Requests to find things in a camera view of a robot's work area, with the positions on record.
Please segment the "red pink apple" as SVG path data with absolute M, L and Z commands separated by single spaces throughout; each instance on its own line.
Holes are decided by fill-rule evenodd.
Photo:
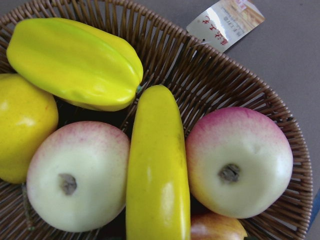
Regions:
M 206 208 L 246 219 L 286 190 L 293 154 L 282 130 L 267 116 L 227 107 L 202 117 L 186 139 L 189 186 Z

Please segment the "paper price tag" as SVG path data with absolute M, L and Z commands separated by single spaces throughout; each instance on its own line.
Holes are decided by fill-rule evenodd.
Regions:
M 250 0 L 219 0 L 198 15 L 187 32 L 223 53 L 265 21 Z

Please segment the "brown wicker basket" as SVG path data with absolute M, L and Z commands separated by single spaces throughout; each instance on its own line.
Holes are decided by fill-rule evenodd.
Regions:
M 130 0 L 32 0 L 0 17 L 0 73 L 13 73 L 6 49 L 15 25 L 30 18 L 63 17 L 126 39 L 144 69 L 142 89 L 166 85 L 177 100 L 185 135 L 203 115 L 224 107 L 247 107 L 271 118 L 293 153 L 292 178 L 283 195 L 265 212 L 240 220 L 259 240 L 304 240 L 313 205 L 308 148 L 296 119 L 281 98 L 257 75 L 155 12 Z M 97 112 L 57 99 L 59 127 L 98 120 L 131 135 L 137 100 L 117 112 Z M 107 240 L 125 238 L 125 213 L 103 229 L 68 233 L 46 224 L 27 203 L 23 184 L 0 180 L 2 240 Z

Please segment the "orange mango fruit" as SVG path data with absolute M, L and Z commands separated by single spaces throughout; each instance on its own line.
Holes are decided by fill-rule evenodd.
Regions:
M 236 218 L 214 212 L 191 216 L 192 240 L 244 240 L 248 234 Z

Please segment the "yellow lemon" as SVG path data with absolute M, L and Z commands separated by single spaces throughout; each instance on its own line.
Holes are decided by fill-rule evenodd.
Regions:
M 17 73 L 0 75 L 0 178 L 25 182 L 30 161 L 40 144 L 58 126 L 52 94 Z

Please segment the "yellow star fruit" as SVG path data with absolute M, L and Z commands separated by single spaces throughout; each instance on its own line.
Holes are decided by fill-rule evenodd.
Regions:
M 144 75 L 140 58 L 126 40 L 59 17 L 19 22 L 6 56 L 33 85 L 95 111 L 128 107 Z

